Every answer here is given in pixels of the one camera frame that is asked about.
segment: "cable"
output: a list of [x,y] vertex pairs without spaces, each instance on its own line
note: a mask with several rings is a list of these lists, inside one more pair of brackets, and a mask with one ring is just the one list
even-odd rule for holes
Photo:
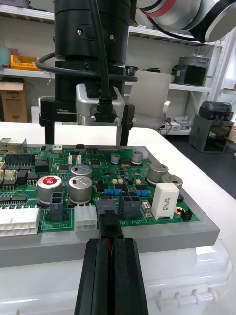
[[88,0],[91,10],[93,29],[96,37],[98,59],[101,71],[102,97],[110,97],[110,87],[108,79],[107,56],[103,38],[102,23],[97,0]]
[[[46,72],[51,72],[54,74],[61,74],[61,75],[73,75],[73,76],[78,76],[82,78],[87,78],[87,79],[101,79],[101,73],[100,72],[90,72],[90,71],[85,71],[85,70],[71,70],[71,69],[65,69],[65,68],[55,68],[55,67],[50,67],[48,65],[42,64],[43,62],[55,57],[55,53],[50,53],[47,54],[41,58],[39,58],[36,61],[36,66],[43,71]],[[137,82],[138,78],[137,77],[131,77],[128,75],[119,75],[119,74],[109,74],[108,75],[110,80],[113,81],[126,81],[126,82]]]
[[163,34],[167,35],[167,36],[170,36],[170,37],[173,37],[173,38],[176,38],[176,39],[180,39],[180,40],[187,40],[187,41],[196,41],[193,37],[184,37],[184,36],[179,36],[179,35],[176,35],[176,34],[172,34],[172,33],[169,33],[168,31],[165,31],[163,28],[161,28],[152,18],[150,18],[148,16],[148,19],[150,20],[150,22],[159,30],[161,31]]

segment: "cardboard box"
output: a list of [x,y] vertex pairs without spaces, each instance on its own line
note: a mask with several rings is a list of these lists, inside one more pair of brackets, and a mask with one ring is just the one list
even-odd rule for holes
[[0,91],[5,121],[27,123],[24,83],[1,81]]

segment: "shelf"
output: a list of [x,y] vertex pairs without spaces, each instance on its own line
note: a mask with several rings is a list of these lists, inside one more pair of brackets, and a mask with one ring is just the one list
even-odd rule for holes
[[[18,18],[18,19],[27,20],[27,21],[35,21],[35,22],[42,22],[42,23],[49,23],[49,24],[54,23],[54,13],[38,11],[38,10],[23,9],[23,8],[18,8],[18,7],[10,6],[10,5],[0,4],[0,15],[5,16],[5,17],[10,17],[10,18],[15,18],[15,19]],[[180,43],[180,44],[184,44],[188,46],[202,46],[202,45],[222,46],[223,45],[221,41],[217,41],[215,43],[201,44],[197,41],[193,42],[193,41],[174,39],[172,37],[169,37],[163,34],[161,31],[140,28],[140,27],[135,27],[135,26],[129,27],[129,35],[135,36],[135,37],[158,40],[158,41]]]

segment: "silver capacitor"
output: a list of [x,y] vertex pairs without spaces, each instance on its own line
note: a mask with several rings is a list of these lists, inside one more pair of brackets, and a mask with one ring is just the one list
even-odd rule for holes
[[134,165],[141,165],[143,162],[144,154],[140,151],[133,151],[131,163]]
[[75,165],[71,167],[70,177],[86,176],[92,178],[92,169],[87,165]]
[[163,175],[161,178],[161,182],[162,183],[173,183],[175,184],[175,186],[178,187],[179,190],[181,190],[182,186],[183,186],[183,180],[176,176],[176,175],[171,175],[171,174],[167,174],[167,175]]
[[69,180],[69,199],[76,204],[84,204],[92,198],[92,179],[75,176]]
[[118,153],[111,154],[111,163],[112,164],[119,164],[120,155]]
[[56,175],[47,175],[37,181],[39,202],[49,205],[54,192],[63,192],[62,179]]
[[168,173],[168,167],[163,164],[151,164],[149,166],[147,181],[152,184],[156,185],[157,183],[161,182],[161,178],[163,175]]

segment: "floor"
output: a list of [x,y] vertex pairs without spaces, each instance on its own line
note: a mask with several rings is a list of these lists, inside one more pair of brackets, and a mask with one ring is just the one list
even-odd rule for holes
[[167,139],[236,199],[236,157],[234,157],[234,151],[226,148],[224,153],[200,153],[187,143],[187,137],[169,136]]

